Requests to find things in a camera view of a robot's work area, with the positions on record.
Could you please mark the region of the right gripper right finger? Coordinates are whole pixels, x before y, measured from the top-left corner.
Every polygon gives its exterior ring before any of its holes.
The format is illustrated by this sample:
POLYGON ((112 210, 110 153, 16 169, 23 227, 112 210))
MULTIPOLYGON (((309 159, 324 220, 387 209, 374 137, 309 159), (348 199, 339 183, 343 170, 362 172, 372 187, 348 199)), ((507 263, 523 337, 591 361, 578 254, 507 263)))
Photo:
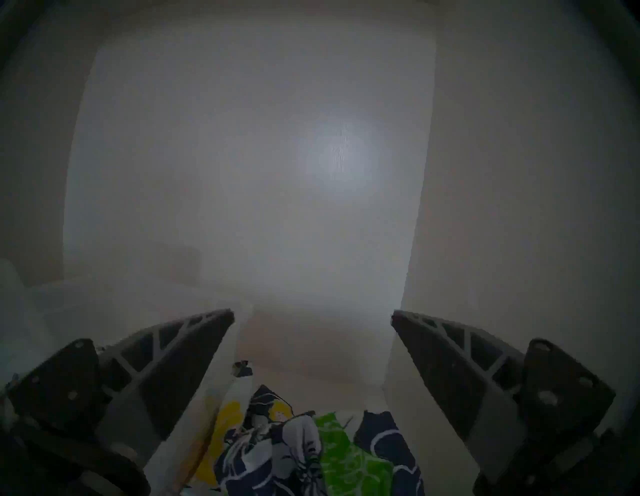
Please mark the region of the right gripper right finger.
POLYGON ((566 351, 533 338, 522 353, 483 329, 395 310, 391 325, 424 386, 477 463, 476 484, 554 484, 578 461, 616 393, 566 351))

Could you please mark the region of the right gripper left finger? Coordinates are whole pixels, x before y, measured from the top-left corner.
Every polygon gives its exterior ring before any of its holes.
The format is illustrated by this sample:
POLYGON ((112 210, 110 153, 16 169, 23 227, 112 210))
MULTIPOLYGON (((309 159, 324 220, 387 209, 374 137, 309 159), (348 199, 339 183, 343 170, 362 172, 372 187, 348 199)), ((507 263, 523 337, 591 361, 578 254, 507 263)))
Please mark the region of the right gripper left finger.
POLYGON ((150 456, 168 439, 234 323, 229 308, 133 333, 98 353, 79 338, 8 391, 17 421, 6 434, 7 471, 34 469, 35 453, 74 471, 138 471, 115 452, 150 456))

